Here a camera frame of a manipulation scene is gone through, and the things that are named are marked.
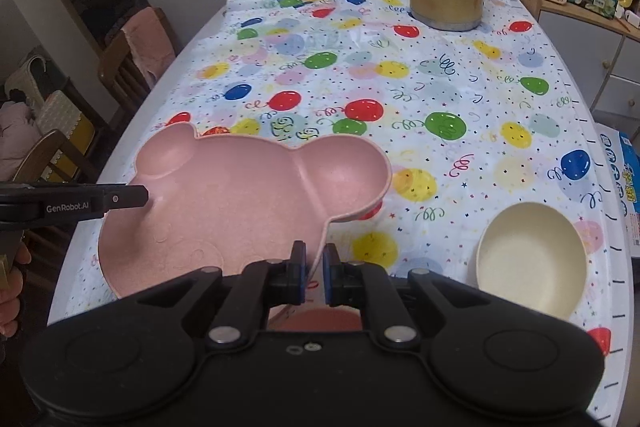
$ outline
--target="wooden shelf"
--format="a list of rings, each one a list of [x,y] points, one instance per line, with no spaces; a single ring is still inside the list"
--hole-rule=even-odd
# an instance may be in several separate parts
[[[607,19],[602,15],[598,15],[597,13],[570,3],[556,4],[547,0],[520,0],[520,2],[524,4],[525,8],[529,10],[536,20],[540,18],[541,11],[556,13],[558,15],[564,15],[565,17],[571,17],[589,24],[600,26],[601,28],[640,42],[640,30],[634,28],[625,20]]]

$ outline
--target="white cabinet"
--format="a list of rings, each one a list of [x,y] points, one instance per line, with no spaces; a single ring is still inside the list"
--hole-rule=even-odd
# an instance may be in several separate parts
[[[625,39],[620,55],[613,65],[612,74],[640,82],[640,42]]]
[[[610,75],[596,102],[593,119],[634,139],[640,126],[640,84]]]
[[[591,107],[623,37],[594,24],[544,11],[539,22]]]

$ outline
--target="kettle base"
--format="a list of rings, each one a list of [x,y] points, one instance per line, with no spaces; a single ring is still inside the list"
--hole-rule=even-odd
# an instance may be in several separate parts
[[[422,24],[426,24],[429,28],[433,28],[435,30],[442,30],[446,32],[468,32],[474,28],[477,28],[479,24],[482,22],[482,18],[479,18],[475,21],[471,22],[444,22],[437,21],[434,19],[429,19],[428,17],[423,17],[416,12],[411,12],[411,17],[420,21]]]

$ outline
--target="bear ear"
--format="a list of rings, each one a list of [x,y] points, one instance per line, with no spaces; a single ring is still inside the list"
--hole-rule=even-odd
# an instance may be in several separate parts
[[[391,183],[385,153],[348,134],[316,138],[296,151],[326,217],[351,221],[374,208]]]
[[[136,156],[136,174],[160,177],[187,163],[196,150],[196,128],[172,123],[154,134]]]

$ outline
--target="cabinet drawer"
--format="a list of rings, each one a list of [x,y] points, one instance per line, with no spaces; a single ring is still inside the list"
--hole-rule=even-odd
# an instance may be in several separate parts
[[[640,42],[625,39],[611,73],[640,83]]]
[[[587,106],[591,107],[622,36],[594,24],[549,12],[540,12],[540,26],[560,54]]]
[[[611,75],[595,109],[640,118],[640,84]]]

